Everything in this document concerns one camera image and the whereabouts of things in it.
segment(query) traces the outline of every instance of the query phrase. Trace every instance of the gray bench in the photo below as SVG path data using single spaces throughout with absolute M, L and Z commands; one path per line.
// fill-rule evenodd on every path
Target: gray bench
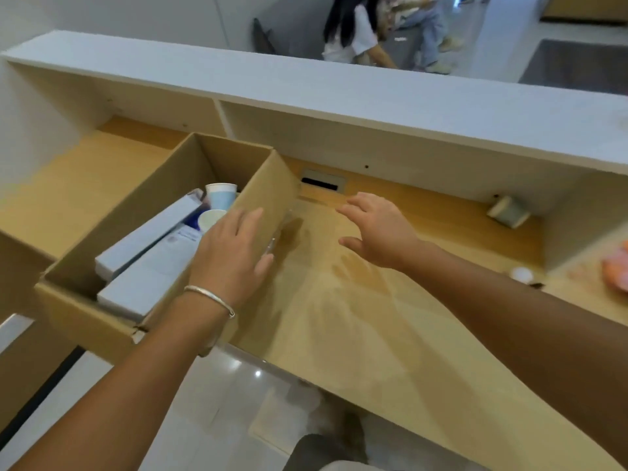
M 323 28 L 334 0 L 278 0 L 253 21 L 255 51 L 322 60 Z M 412 69 L 421 47 L 418 28 L 391 32 L 382 43 L 401 69 Z

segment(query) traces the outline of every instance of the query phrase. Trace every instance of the gray pants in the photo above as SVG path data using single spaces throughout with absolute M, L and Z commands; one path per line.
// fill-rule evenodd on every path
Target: gray pants
M 283 471 L 319 471 L 335 461 L 353 461 L 344 447 L 323 435 L 303 436 Z
M 421 45 L 421 67 L 438 61 L 438 45 L 447 34 L 445 18 L 438 4 L 429 10 L 421 9 L 408 16 L 399 26 L 400 29 L 421 26 L 423 43 Z

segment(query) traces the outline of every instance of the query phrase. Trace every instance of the cardboard divider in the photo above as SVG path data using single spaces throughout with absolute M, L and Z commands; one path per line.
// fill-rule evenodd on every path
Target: cardboard divider
M 36 291 L 51 323 L 111 363 L 124 358 L 132 349 L 137 324 L 111 315 L 96 302 L 105 283 L 94 270 L 95 257 L 185 193 L 216 181 L 237 183 L 242 190 L 233 208 L 264 208 L 254 244 L 261 255 L 298 194 L 298 180 L 271 147 L 190 134 L 163 165 L 45 272 Z M 167 307 L 186 275 L 156 309 Z M 142 324 L 147 330 L 159 314 L 149 316 L 152 319 Z

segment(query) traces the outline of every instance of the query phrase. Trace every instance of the white round object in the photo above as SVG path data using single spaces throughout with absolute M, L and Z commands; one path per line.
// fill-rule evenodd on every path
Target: white round object
M 528 268 L 514 268 L 510 271 L 509 276 L 525 285 L 529 285 L 534 281 L 534 274 Z
M 227 212 L 225 210 L 208 210 L 206 212 L 201 213 L 199 216 L 199 228 L 203 235 L 207 233 L 212 226 L 218 223 L 223 216 L 225 216 Z

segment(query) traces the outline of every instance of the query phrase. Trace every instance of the white box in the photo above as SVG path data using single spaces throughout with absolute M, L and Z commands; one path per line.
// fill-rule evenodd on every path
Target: white box
M 179 225 L 99 292 L 98 303 L 116 315 L 142 322 L 187 268 L 202 236 Z
M 190 216 L 200 205 L 203 192 L 196 189 L 129 233 L 96 257 L 96 274 L 106 282 L 120 275 L 133 261 Z

